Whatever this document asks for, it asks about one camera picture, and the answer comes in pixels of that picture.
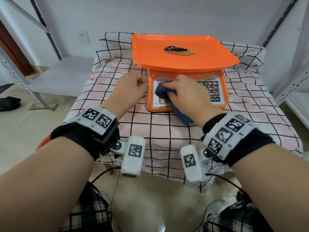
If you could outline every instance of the metal screw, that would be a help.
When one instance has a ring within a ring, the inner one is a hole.
[[[121,142],[118,142],[118,141],[115,142],[115,143],[114,143],[114,149],[115,149],[115,150],[119,150],[120,148],[121,148]]]
[[[203,154],[204,154],[204,156],[206,158],[210,158],[211,157],[211,154],[207,152],[207,149],[204,150]]]

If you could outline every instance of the brown door frame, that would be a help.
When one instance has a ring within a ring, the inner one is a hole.
[[[10,59],[18,67],[24,76],[33,74],[35,71],[28,59],[25,57],[17,43],[14,41],[8,30],[0,21],[0,46],[8,54]]]

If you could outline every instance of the white tablecloth with black grid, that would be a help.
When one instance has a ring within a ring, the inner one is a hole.
[[[118,79],[125,73],[137,72],[147,76],[144,68],[132,61],[132,34],[107,32],[98,41],[95,61],[89,80],[76,99],[66,120],[91,105],[99,105],[113,91]],[[224,69],[230,100],[226,111],[235,111],[257,122],[259,129],[272,136],[274,141],[284,148],[302,153],[302,143],[288,121],[276,105],[271,94],[260,78],[265,48],[261,46],[221,42],[240,63]],[[200,192],[211,186],[214,178],[192,185],[185,179],[180,148],[195,144],[203,148],[200,137],[202,130],[193,123],[184,126],[173,113],[150,113],[146,109],[147,98],[142,99],[119,121],[120,136],[126,141],[129,136],[141,136],[146,139],[146,149],[142,170],[153,175],[190,184]],[[114,155],[103,156],[100,162],[121,164],[122,159]],[[224,174],[231,169],[227,165],[210,161],[207,167],[211,173]]]

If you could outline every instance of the orange digital scale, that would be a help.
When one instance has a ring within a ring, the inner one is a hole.
[[[185,74],[206,86],[211,103],[225,108],[229,101],[222,69],[239,63],[228,49],[212,36],[132,35],[132,58],[148,71],[147,109],[170,112],[171,102],[155,94],[157,86]]]

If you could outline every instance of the oval sticker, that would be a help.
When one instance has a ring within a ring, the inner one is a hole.
[[[186,48],[179,47],[179,46],[167,46],[165,47],[164,51],[169,54],[175,54],[175,55],[181,55],[181,56],[194,54],[194,51],[191,51]]]

